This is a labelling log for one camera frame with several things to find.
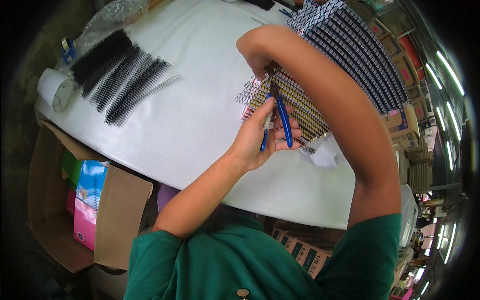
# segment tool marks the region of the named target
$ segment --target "pink notebook cover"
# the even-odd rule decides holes
[[[85,202],[75,199],[75,215],[73,217],[73,237],[94,250],[96,211]]]

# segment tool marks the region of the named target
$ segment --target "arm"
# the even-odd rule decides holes
[[[271,131],[265,151],[260,152],[264,137],[263,123],[273,110],[275,102],[269,99],[246,120],[228,151],[219,158],[197,180],[173,197],[160,211],[152,231],[167,231],[179,239],[192,234],[210,216],[237,181],[249,170],[261,166],[273,152],[287,150],[287,142],[276,142],[284,138],[283,129]],[[275,119],[275,128],[281,127],[280,118]],[[298,123],[290,119],[292,136],[300,137]],[[298,149],[295,142],[291,150]]]
[[[265,75],[264,66],[272,60],[278,62],[322,113],[355,172],[348,227],[399,213],[400,183],[392,142],[377,110],[358,84],[324,54],[282,26],[253,29],[238,40],[237,48],[257,77]]]

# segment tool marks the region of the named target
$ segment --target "blue notebook cover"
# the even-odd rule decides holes
[[[98,210],[107,167],[108,162],[84,160],[80,170],[76,197],[95,210]]]

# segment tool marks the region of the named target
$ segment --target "blue pliers handle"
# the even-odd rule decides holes
[[[274,97],[276,100],[276,105],[278,108],[278,113],[282,120],[283,130],[285,132],[285,139],[287,141],[287,145],[289,148],[293,146],[292,140],[292,129],[290,127],[290,122],[288,121],[288,114],[287,110],[285,109],[285,105],[283,104],[282,96],[278,93],[278,86],[275,82],[272,82],[270,85],[270,92],[267,93],[267,99],[270,97]],[[268,129],[265,129],[264,132],[264,140],[262,141],[262,146],[260,147],[260,151],[264,151],[267,146],[267,136],[268,136]]]

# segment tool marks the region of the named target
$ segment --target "green shirt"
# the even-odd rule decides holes
[[[387,299],[394,280],[401,214],[352,226],[313,280],[284,246],[248,216],[206,222],[188,240],[165,231],[133,241],[124,299]]]

